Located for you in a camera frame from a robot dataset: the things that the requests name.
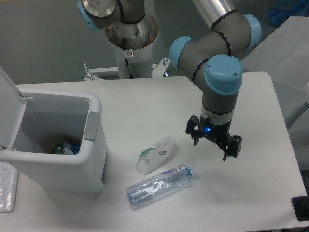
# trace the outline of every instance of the white bin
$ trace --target white bin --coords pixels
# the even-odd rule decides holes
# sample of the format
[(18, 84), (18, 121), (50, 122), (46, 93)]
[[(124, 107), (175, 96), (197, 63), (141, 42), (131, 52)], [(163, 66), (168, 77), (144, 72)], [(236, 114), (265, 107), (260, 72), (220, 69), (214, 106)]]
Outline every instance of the white bin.
[[(101, 101), (94, 94), (18, 89), (0, 67), (0, 161), (48, 189), (95, 192), (103, 188), (107, 142)], [(76, 155), (50, 154), (70, 136)]]

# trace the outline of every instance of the bottle cap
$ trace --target bottle cap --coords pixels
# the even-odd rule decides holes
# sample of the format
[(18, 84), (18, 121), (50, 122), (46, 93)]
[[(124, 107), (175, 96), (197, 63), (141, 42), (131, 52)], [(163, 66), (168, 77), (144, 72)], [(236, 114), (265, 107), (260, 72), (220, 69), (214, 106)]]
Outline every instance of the bottle cap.
[(195, 176), (196, 175), (196, 172), (195, 172), (195, 169), (194, 168), (191, 168), (191, 167), (186, 167), (186, 170), (189, 174), (189, 176)]

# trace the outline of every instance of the bin lid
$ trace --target bin lid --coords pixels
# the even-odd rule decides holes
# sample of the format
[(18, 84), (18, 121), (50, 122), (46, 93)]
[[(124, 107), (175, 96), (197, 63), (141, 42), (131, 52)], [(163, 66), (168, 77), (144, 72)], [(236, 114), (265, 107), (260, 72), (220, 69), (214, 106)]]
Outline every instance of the bin lid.
[(0, 149), (11, 149), (26, 108), (26, 97), (0, 66)]

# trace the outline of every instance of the blue joint cap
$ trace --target blue joint cap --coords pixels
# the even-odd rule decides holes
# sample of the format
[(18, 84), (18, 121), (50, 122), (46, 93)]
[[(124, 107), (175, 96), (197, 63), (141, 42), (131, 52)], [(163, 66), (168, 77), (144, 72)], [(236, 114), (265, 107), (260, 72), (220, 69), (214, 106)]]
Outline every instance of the blue joint cap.
[(248, 46), (249, 48), (260, 41), (262, 36), (262, 28), (259, 20), (257, 20), (257, 18), (253, 17), (251, 14), (245, 14), (244, 17), (247, 18), (251, 29), (251, 38)]
[(91, 19), (87, 15), (85, 9), (82, 6), (82, 3), (79, 1), (76, 5), (77, 5), (77, 8), (78, 8), (79, 12), (81, 13), (84, 21), (86, 22), (87, 26), (90, 28), (90, 30), (92, 32), (99, 31), (97, 26), (91, 21)]
[(180, 53), (182, 52), (186, 43), (189, 42), (191, 39), (192, 38), (190, 36), (179, 37), (178, 39), (174, 41), (174, 43), (169, 49), (169, 59), (177, 69), (178, 69), (178, 61), (179, 61)]
[(229, 96), (237, 93), (242, 83), (243, 67), (235, 57), (212, 57), (204, 70), (207, 85), (216, 93)]

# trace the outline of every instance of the plastic water bottle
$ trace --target plastic water bottle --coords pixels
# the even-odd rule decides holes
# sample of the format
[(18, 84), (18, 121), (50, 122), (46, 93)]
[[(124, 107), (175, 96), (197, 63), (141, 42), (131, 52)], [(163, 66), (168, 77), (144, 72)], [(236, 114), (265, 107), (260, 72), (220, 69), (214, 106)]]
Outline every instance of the plastic water bottle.
[(126, 189), (132, 205), (147, 202), (159, 195), (188, 184), (194, 175), (185, 165), (172, 168)]

